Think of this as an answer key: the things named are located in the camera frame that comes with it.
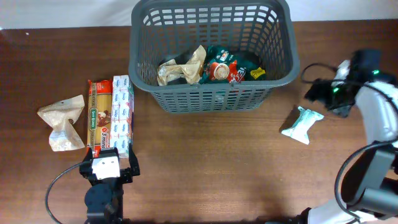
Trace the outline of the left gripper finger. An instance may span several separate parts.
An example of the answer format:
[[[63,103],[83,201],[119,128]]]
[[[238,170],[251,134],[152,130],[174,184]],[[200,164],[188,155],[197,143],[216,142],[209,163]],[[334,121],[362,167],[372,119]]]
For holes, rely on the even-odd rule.
[[[93,160],[93,153],[92,153],[92,148],[88,147],[86,156],[83,159],[84,164],[91,164]]]
[[[139,163],[134,151],[132,150],[132,144],[129,145],[129,164],[132,170],[139,170]]]

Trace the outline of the beige paper pouch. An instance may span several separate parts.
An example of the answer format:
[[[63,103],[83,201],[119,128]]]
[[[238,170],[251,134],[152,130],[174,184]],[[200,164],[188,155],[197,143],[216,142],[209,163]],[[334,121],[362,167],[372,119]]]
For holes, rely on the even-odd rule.
[[[169,55],[159,63],[157,69],[159,86],[197,84],[203,73],[205,58],[206,49],[202,45],[196,50],[188,49],[180,55]]]
[[[37,114],[53,129],[49,144],[54,152],[74,151],[85,144],[73,125],[85,107],[83,95],[41,107]]]

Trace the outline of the small light green packet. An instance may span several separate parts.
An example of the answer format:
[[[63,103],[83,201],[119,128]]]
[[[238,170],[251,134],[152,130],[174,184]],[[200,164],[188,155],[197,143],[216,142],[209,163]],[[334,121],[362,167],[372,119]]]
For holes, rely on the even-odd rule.
[[[300,111],[299,117],[292,127],[282,130],[281,133],[296,141],[309,145],[310,140],[307,133],[308,130],[316,121],[322,120],[324,116],[316,111],[305,109],[301,106],[297,109]]]

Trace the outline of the San Remo spaghetti pack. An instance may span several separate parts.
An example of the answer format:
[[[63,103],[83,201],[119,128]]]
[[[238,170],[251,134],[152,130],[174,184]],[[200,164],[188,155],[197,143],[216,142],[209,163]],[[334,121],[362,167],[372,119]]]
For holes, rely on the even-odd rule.
[[[111,80],[88,83],[87,148],[98,157],[102,149],[109,148],[113,84]]]

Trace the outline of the white tissue multipack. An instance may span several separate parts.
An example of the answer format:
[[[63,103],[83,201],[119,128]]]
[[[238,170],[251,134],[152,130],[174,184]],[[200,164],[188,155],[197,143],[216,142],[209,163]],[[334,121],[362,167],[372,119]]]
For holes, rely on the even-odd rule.
[[[128,75],[113,77],[110,147],[118,150],[120,158],[129,157],[132,144],[134,90]]]

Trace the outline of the green Nescafe coffee bag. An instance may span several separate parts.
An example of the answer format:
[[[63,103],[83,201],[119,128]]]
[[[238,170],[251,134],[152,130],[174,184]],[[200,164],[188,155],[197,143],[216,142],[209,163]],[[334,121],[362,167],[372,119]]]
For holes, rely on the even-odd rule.
[[[253,52],[211,45],[207,48],[199,84],[241,83],[266,79],[266,70]]]

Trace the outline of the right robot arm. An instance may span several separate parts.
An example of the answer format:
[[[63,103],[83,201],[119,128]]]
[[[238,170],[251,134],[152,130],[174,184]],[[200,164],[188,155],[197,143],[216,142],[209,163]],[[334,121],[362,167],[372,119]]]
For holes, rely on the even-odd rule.
[[[355,51],[338,67],[332,80],[308,81],[305,94],[343,118],[357,107],[363,118],[367,145],[356,150],[340,167],[334,199],[287,223],[367,223],[397,217],[397,181],[387,173],[397,171],[397,78],[380,68],[381,52]]]

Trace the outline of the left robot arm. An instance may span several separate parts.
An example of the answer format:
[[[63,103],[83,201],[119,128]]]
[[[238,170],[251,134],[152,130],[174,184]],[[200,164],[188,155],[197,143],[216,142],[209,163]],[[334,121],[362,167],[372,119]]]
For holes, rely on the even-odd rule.
[[[123,222],[123,185],[140,175],[132,144],[128,145],[128,153],[129,167],[122,169],[115,147],[101,150],[98,157],[87,152],[79,166],[80,174],[91,184],[85,194],[87,223]]]

